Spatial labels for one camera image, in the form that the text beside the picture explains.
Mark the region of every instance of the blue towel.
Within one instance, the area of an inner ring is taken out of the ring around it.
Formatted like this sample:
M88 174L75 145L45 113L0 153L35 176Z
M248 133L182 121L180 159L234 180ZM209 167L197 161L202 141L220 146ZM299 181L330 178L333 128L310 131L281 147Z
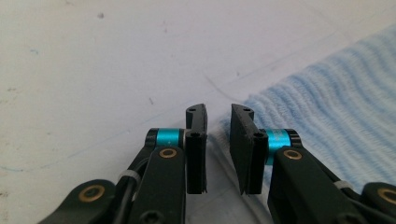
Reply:
M396 185L396 25L249 96L243 105L255 111L259 128L295 129L304 147L358 193L368 182ZM231 113L225 117L208 142L235 181ZM257 196L264 208L271 173L265 166Z

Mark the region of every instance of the white tabletop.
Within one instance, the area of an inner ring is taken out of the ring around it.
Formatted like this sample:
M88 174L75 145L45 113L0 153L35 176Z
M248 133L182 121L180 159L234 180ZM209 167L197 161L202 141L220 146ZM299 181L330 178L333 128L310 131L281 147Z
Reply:
M206 104L210 132L231 103L395 22L392 0L1 1L0 223L116 182L190 105ZM211 150L187 223L259 222Z

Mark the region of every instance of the gold screw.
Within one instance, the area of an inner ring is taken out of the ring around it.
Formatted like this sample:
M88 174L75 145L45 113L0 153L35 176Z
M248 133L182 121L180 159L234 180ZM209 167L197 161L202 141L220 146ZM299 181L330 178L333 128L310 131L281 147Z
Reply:
M285 157L287 157L287 158L289 158L291 160L295 160L295 161L300 160L303 157L303 155L301 155L300 152L295 151L295 150L291 150L291 149L285 150L283 152L283 155Z
M79 193L78 198L84 203L91 203L100 199L100 197L102 197L104 193L105 187L101 185L91 185L82 190Z
M382 199L384 199L388 203L396 204L396 200L390 198L389 194L393 194L394 196L396 196L396 190L384 189L384 188L378 190L379 197L381 197Z
M173 158L176 156L176 154L177 154L177 151L172 148L165 148L160 151L160 156L162 158L166 158L166 159Z

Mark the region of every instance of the blue ring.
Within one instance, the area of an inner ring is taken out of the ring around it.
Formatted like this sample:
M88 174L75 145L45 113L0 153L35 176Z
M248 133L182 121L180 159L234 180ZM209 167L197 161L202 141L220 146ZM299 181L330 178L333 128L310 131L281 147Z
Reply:
M273 165L276 151L282 147L290 147L291 141L288 132L284 129L269 129L265 131L268 135L269 149L266 165Z
M156 147L178 147L180 129L159 129Z

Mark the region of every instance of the textured fabric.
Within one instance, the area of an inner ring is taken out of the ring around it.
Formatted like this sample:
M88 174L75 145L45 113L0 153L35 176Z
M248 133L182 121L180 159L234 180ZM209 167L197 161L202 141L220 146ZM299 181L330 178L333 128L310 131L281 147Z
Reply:
M396 185L396 25L251 95L244 105L255 111L259 128L295 129L305 148L358 193L367 182ZM236 179L230 114L209 145ZM265 166L257 196L264 207L271 172Z

